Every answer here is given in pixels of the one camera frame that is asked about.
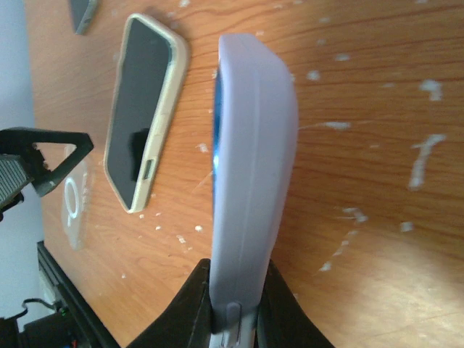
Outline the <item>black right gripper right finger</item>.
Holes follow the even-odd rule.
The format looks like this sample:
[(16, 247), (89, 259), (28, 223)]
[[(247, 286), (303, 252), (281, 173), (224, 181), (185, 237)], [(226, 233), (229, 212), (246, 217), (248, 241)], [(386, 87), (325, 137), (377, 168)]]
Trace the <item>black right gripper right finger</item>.
[(333, 348), (312, 323), (274, 262), (270, 262), (257, 317), (258, 347)]

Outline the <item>blue phone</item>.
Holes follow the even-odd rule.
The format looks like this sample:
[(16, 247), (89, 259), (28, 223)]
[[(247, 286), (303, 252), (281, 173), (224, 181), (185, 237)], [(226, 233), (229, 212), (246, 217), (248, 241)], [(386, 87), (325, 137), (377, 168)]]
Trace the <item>blue phone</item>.
[(212, 116), (212, 204), (215, 204), (216, 172), (219, 162), (220, 123), (222, 108), (222, 79), (220, 69), (215, 76), (215, 93)]

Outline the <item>clear magsafe phone case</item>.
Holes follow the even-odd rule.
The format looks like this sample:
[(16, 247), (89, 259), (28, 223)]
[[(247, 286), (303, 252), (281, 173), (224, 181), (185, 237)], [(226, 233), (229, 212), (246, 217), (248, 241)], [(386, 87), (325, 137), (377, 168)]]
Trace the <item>clear magsafe phone case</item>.
[(94, 164), (90, 156), (82, 159), (63, 180), (61, 222), (70, 247), (84, 247), (90, 210)]

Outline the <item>lavender phone case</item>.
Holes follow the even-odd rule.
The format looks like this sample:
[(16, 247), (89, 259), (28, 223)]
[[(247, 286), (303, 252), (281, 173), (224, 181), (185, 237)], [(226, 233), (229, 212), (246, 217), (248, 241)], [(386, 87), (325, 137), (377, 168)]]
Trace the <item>lavender phone case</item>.
[(284, 61), (251, 34), (222, 35), (217, 68), (210, 346), (251, 347), (296, 155), (297, 95)]

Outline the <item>teal green phone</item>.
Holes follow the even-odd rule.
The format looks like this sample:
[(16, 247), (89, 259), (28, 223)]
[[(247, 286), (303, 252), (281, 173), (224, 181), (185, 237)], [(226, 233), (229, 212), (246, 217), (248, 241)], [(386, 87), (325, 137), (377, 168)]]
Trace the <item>teal green phone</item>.
[(165, 38), (140, 17), (134, 17), (126, 30), (123, 52), (106, 169), (123, 206), (129, 210), (172, 49)]

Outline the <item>black aluminium frame rail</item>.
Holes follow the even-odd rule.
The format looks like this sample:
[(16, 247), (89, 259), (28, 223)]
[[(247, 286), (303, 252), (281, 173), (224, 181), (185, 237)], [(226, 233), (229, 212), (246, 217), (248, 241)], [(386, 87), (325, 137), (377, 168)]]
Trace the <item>black aluminium frame rail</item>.
[(87, 301), (58, 265), (43, 241), (37, 243), (39, 270), (51, 285), (61, 313), (74, 321), (77, 347), (120, 347)]

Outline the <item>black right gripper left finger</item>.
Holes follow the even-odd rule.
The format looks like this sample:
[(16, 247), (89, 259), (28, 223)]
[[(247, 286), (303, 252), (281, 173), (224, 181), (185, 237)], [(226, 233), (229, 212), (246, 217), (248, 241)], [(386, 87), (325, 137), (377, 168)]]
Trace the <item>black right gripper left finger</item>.
[(130, 347), (208, 347), (212, 330), (210, 260), (201, 259), (165, 311)]

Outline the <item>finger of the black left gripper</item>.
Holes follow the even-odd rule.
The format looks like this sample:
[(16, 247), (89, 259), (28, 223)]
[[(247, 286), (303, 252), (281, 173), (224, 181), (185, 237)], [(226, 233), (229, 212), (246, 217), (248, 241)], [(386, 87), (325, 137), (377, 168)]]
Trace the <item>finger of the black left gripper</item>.
[(20, 154), (1, 154), (1, 220), (4, 213), (24, 201), (22, 190), (33, 184), (39, 197), (46, 195), (45, 186), (38, 182), (46, 173), (44, 156), (41, 152), (31, 152), (28, 156)]
[(22, 157), (26, 157), (31, 152), (41, 152), (38, 148), (39, 143), (72, 144), (75, 146), (73, 152), (54, 170), (49, 169), (44, 157), (43, 166), (46, 168), (46, 173), (41, 175), (38, 182), (45, 186), (46, 195), (52, 192), (94, 148), (87, 133), (37, 128), (7, 128), (1, 131), (1, 154), (20, 154)]

